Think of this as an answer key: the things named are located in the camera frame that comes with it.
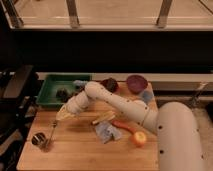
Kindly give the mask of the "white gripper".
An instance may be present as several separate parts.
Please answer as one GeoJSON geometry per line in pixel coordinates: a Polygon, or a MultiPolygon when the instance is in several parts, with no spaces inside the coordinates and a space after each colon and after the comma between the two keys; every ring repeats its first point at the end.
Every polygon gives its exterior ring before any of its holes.
{"type": "Polygon", "coordinates": [[[75,103],[64,104],[56,115],[56,121],[76,118],[79,111],[75,103]]]}

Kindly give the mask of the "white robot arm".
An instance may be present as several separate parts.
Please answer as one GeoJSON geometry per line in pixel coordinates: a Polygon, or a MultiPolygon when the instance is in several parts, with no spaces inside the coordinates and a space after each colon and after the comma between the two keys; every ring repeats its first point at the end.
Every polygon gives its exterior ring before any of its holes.
{"type": "Polygon", "coordinates": [[[89,81],[82,92],[61,107],[56,120],[78,115],[91,100],[108,103],[131,121],[157,135],[160,171],[206,170],[196,118],[183,103],[168,102],[154,111],[142,101],[123,98],[109,92],[100,83],[89,81]]]}

